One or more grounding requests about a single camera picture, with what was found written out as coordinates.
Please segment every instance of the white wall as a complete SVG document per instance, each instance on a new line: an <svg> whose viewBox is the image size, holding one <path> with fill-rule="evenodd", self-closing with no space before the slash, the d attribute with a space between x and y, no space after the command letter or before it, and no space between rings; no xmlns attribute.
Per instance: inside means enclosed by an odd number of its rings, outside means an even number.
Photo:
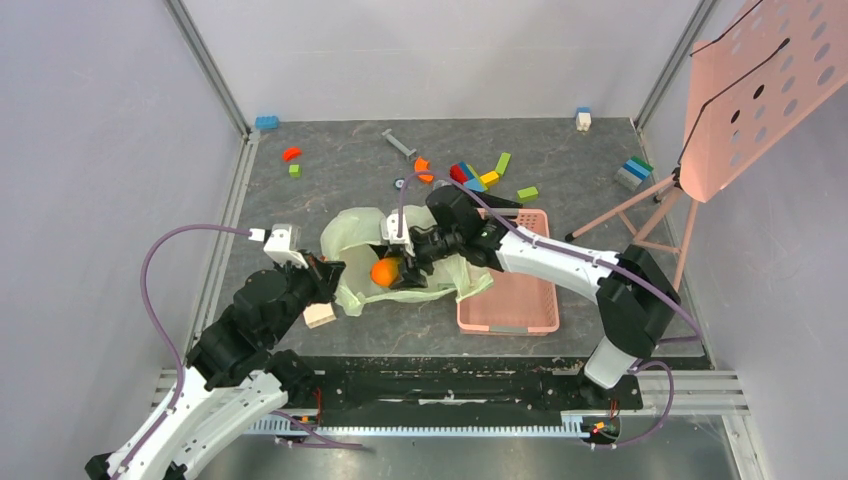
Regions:
<svg viewBox="0 0 848 480"><path fill-rule="evenodd" d="M244 114L635 116L697 0L185 3Z"/></svg>
<svg viewBox="0 0 848 480"><path fill-rule="evenodd" d="M3 478L82 479L146 417L170 361L138 271L219 218L238 136L159 1L0 2ZM154 259L185 338L211 234Z"/></svg>
<svg viewBox="0 0 848 480"><path fill-rule="evenodd" d="M724 0L703 38L740 3ZM661 174L682 146L688 84L685 69L645 129ZM848 395L846 128L843 87L699 209L686 266L713 352L739 372L776 480L844 477L848 422L835 404ZM672 218L678 235L686 208Z"/></svg>

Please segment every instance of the floor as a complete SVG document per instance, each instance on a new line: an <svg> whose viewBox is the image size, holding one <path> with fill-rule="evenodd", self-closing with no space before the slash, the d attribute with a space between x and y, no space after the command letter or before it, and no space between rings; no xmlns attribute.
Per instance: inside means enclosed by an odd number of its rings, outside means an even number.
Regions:
<svg viewBox="0 0 848 480"><path fill-rule="evenodd" d="M622 434L652 418L625 418ZM269 437L242 436L218 454L202 480L367 479L738 479L719 417L671 418L649 441L590 452L573 439L346 437L369 451L304 450Z"/></svg>
<svg viewBox="0 0 848 480"><path fill-rule="evenodd" d="M319 252L327 223L345 208L372 206L389 212L397 204L393 182L411 172L404 157L380 136L393 134L447 171L465 161L481 174L494 168L501 152L512 153L506 175L489 193L514 198L516 190L535 185L540 195L528 207L544 209L551 235L562 239L632 193L613 181L615 172L632 155L642 155L628 119L593 119L588 133L575 131L573 119L505 120L392 120L285 123L263 135L244 199L240 227L271 227L293 223L301 227L299 248ZM303 155L301 178L288 175L282 152L298 146ZM409 201L423 204L431 191L415 182ZM640 225L653 211L651 202L634 207L629 216ZM669 242L665 224L649 241ZM578 245L623 250L627 229L613 219L580 237ZM675 260L655 254L673 274ZM233 244L218 312L231 301L244 279L267 268L269 259L255 243ZM689 296L682 293L691 311ZM301 355L563 355L588 356L603 336L597 307L573 292L558 288L558 331L542 337L464 335L456 324L451 296L419 305L380 302L365 307L362 316L348 318L336 307L338 319L309 330L297 322L280 343ZM679 318L666 336L690 331ZM669 345L659 355L700 356L697 344Z"/></svg>

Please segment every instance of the green block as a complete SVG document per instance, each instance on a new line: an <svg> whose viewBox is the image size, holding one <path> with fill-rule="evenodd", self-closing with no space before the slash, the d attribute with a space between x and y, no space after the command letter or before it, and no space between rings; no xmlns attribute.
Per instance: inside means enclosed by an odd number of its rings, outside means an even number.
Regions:
<svg viewBox="0 0 848 480"><path fill-rule="evenodd" d="M532 202L539 198L539 190L536 187L522 188L518 191L518 201L521 203Z"/></svg>
<svg viewBox="0 0 848 480"><path fill-rule="evenodd" d="M467 163L465 165L468 167L468 170L471 172L471 175L474 175L474 178L476 178L477 181L480 182L480 186L483 187L483 191L485 192L486 190L488 190L489 187L484 185L483 181L480 180L480 175L477 175L477 170L474 170L474 167L472 167L471 165L468 165Z"/></svg>
<svg viewBox="0 0 848 480"><path fill-rule="evenodd" d="M645 170L647 170L647 171L649 171L649 172L653 172L653 171L654 171L654 167L652 167L652 166L648 165L647 163L645 163L645 161L644 161L644 160L642 160L641 158L637 157L636 155L633 155L632 157L630 157L630 160L633 160L634 162L638 163L638 164L639 164L642 168L644 168Z"/></svg>
<svg viewBox="0 0 848 480"><path fill-rule="evenodd" d="M495 171L498 172L498 175L503 176L506 173L506 166L509 165L509 159L512 158L512 155L509 153L502 153L501 158L498 160L498 166L495 167Z"/></svg>

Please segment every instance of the bolt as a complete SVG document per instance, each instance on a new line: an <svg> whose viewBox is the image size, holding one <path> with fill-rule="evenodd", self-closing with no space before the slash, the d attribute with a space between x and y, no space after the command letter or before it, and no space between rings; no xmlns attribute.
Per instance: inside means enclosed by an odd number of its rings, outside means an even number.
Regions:
<svg viewBox="0 0 848 480"><path fill-rule="evenodd" d="M385 138L389 143L394 145L395 148L400 150L400 153L404 154L406 156L407 160L412 160L412 157L415 156L415 152L418 151L414 148L412 150L410 150L410 149L406 148L406 145L400 143L400 140L398 140L397 138L394 137L394 135L392 135L392 129L391 128L389 128L388 130L383 132L381 135L383 135L383 138Z"/></svg>

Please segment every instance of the hole in board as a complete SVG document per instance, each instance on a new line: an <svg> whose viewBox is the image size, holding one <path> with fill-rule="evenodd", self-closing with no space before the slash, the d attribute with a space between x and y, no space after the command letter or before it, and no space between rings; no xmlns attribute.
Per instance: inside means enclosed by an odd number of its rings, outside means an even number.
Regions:
<svg viewBox="0 0 848 480"><path fill-rule="evenodd" d="M789 103L786 104L786 108L783 109L783 116L787 117L795 111L795 107L798 106L798 100L792 99Z"/></svg>
<svg viewBox="0 0 848 480"><path fill-rule="evenodd" d="M821 46L821 48L819 48L819 51L816 52L816 56L813 57L813 60L818 62L819 60L824 58L825 55L827 55L828 51L830 51L830 44L825 43L824 45Z"/></svg>
<svg viewBox="0 0 848 480"><path fill-rule="evenodd" d="M818 40L818 38L821 37L821 34L824 33L825 30L827 30L827 22L822 22L821 25L816 27L816 31L813 32L813 40Z"/></svg>
<svg viewBox="0 0 848 480"><path fill-rule="evenodd" d="M780 66L780 71L785 72L790 65L792 65L792 60L795 60L792 55L786 57L786 60L783 61L783 65Z"/></svg>
<svg viewBox="0 0 848 480"><path fill-rule="evenodd" d="M824 5L822 5L821 3L816 5L816 8L814 8L813 11L810 13L810 20L813 20L814 18L818 17L821 13L822 8L824 8Z"/></svg>
<svg viewBox="0 0 848 480"><path fill-rule="evenodd" d="M783 87L780 89L780 93L788 92L789 89L792 88L792 85L794 85L794 84L795 84L795 75L786 79L786 82L784 82Z"/></svg>
<svg viewBox="0 0 848 480"><path fill-rule="evenodd" d="M827 83L827 81L830 80L830 77L833 76L834 70L836 70L836 68L834 68L833 65L825 68L822 74L819 75L819 79L818 81L816 81L816 85L821 87L822 85Z"/></svg>

